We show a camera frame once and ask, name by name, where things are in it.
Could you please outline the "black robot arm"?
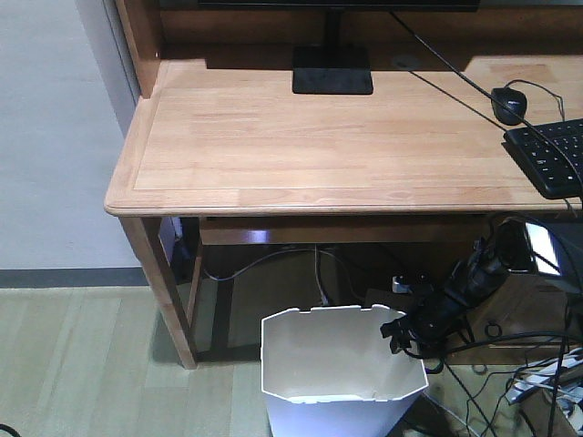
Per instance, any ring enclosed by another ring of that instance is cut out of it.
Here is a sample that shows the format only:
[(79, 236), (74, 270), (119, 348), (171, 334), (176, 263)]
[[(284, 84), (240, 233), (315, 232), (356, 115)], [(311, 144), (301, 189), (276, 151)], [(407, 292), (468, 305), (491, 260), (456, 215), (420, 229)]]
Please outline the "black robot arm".
[(416, 344), (428, 356), (445, 355), (445, 339), (461, 329), (464, 316), (494, 295), (512, 274), (537, 275), (582, 301), (582, 219), (542, 221), (505, 218), (468, 259), (455, 264), (445, 282), (431, 286), (399, 319), (380, 328), (391, 353), (410, 353)]

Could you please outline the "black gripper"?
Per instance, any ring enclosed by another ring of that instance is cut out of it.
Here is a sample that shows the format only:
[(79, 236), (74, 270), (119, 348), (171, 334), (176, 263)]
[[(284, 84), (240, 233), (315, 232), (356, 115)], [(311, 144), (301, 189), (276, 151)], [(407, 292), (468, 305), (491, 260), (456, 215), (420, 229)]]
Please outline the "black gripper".
[(411, 337), (424, 345), (445, 341), (455, 330), (460, 329), (460, 320), (472, 309), (466, 296), (467, 276), (452, 275), (444, 285), (428, 295), (407, 318), (384, 323), (380, 332), (390, 339), (392, 354), (411, 348)]

